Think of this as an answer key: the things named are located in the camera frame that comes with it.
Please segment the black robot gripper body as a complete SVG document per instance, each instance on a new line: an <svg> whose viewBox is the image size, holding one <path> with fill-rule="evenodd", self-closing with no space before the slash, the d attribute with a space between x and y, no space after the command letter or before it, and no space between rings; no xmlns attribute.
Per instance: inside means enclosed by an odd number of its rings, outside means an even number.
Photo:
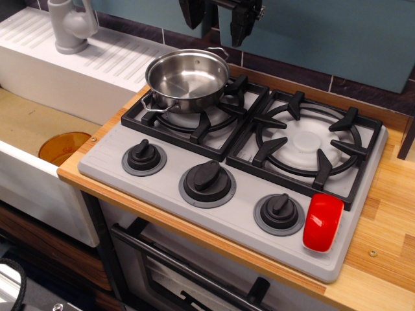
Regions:
<svg viewBox="0 0 415 311"><path fill-rule="evenodd" d="M262 1L256 0L209 0L210 3L233 10L237 6L248 8L250 10L261 10Z"/></svg>

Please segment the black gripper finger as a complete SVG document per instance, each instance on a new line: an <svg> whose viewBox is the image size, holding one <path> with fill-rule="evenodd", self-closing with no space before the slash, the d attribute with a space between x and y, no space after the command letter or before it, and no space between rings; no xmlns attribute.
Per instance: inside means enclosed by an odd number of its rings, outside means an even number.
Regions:
<svg viewBox="0 0 415 311"><path fill-rule="evenodd" d="M241 6L232 10L230 23L232 47L240 47L244 39L251 35L255 22L264 16L264 11L263 2L261 10L250 10Z"/></svg>
<svg viewBox="0 0 415 311"><path fill-rule="evenodd" d="M185 22L190 29L195 29L204 19L206 4L204 0L179 0Z"/></svg>

